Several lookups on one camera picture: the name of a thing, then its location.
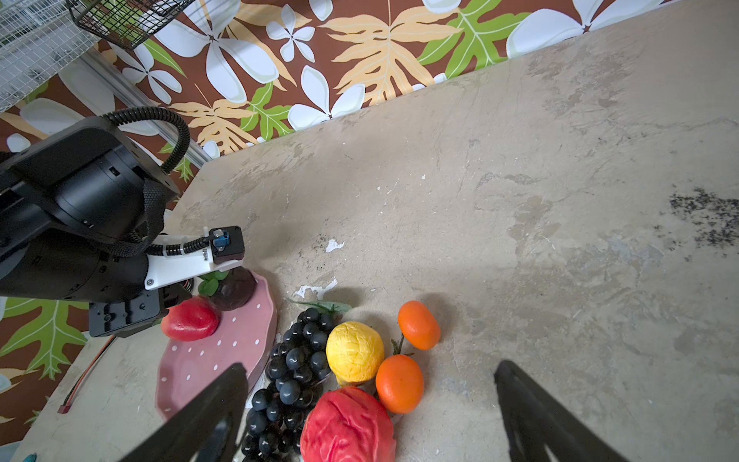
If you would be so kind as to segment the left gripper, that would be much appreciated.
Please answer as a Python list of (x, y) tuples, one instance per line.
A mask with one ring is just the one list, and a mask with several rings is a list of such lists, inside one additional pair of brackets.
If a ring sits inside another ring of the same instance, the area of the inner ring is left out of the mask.
[(143, 291), (129, 301), (90, 304), (90, 336), (130, 337), (161, 321), (169, 309), (192, 297), (182, 284), (175, 283), (156, 291)]

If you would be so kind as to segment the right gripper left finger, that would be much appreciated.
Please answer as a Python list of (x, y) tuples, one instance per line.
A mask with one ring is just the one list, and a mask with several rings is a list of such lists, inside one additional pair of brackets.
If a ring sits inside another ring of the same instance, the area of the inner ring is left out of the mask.
[(246, 369), (235, 363), (125, 461), (231, 461), (246, 409)]

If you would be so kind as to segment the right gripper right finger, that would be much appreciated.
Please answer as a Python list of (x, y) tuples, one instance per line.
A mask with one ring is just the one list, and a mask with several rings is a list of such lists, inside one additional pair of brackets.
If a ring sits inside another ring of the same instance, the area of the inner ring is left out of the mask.
[(623, 461), (521, 367), (503, 360), (495, 371), (512, 461)]

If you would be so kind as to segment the red strawberry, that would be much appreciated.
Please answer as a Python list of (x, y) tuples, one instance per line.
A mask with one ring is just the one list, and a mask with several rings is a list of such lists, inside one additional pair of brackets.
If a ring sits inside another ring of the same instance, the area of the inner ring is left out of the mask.
[(194, 342), (215, 333), (221, 317), (203, 296), (195, 296), (167, 310), (161, 323), (167, 338), (179, 342)]

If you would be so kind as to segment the dark purple mangosteen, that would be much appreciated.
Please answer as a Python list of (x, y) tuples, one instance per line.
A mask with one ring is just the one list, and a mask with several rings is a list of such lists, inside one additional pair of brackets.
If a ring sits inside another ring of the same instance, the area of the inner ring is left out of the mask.
[(237, 267), (202, 275), (197, 290), (213, 308), (228, 312), (246, 305), (253, 297), (256, 287), (254, 275), (244, 267)]

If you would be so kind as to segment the red apple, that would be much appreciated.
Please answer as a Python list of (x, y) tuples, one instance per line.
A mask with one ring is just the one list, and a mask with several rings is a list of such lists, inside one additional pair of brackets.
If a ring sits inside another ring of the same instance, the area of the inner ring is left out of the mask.
[(382, 404), (346, 387), (324, 394), (300, 437), (305, 461), (394, 461), (395, 427)]

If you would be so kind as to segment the orange tangerine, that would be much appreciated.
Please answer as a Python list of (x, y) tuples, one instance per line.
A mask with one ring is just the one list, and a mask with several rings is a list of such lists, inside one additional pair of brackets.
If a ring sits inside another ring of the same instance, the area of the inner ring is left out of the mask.
[(375, 388), (380, 402), (389, 412), (409, 414), (423, 399), (423, 372), (411, 357), (394, 355), (380, 365), (375, 377)]
[(421, 302), (411, 300), (398, 311), (398, 325), (404, 338), (417, 350), (431, 350), (441, 340), (441, 327)]

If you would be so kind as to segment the yellow lemon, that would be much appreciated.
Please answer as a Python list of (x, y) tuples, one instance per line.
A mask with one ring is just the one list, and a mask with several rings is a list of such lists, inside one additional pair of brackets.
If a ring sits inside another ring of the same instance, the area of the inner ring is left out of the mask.
[(385, 346), (373, 328), (347, 321), (331, 331), (325, 353), (338, 383), (357, 385), (375, 378), (385, 359)]

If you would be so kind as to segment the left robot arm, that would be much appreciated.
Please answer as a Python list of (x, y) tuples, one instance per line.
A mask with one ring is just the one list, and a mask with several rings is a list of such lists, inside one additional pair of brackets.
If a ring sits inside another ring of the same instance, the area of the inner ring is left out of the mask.
[[(163, 121), (178, 133), (165, 162), (138, 149), (122, 127)], [(80, 301), (94, 337), (129, 337), (183, 296), (149, 281), (148, 250), (177, 198), (171, 172), (191, 141), (187, 123), (157, 107), (86, 117), (1, 156), (1, 293)]]

